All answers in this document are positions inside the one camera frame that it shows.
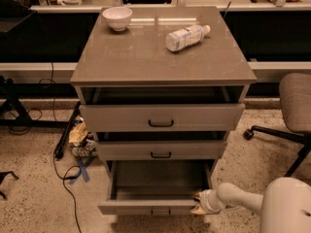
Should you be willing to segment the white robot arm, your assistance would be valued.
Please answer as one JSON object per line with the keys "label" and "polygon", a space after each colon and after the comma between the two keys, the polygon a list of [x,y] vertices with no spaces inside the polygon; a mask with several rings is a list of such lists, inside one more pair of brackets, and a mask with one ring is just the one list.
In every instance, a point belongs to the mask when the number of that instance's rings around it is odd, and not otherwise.
{"label": "white robot arm", "polygon": [[259,233],[311,233],[311,186],[294,178],[279,178],[263,194],[221,183],[194,195],[196,215],[243,207],[259,215]]}

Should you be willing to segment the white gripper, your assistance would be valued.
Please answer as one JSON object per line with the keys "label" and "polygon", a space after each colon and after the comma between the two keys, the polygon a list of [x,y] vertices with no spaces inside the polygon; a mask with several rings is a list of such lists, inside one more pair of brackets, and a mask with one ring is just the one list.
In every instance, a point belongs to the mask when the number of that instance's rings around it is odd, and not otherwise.
{"label": "white gripper", "polygon": [[191,209],[190,211],[194,215],[216,214],[226,207],[226,204],[218,198],[217,191],[213,189],[196,192],[193,195],[193,199],[199,201],[202,207]]}

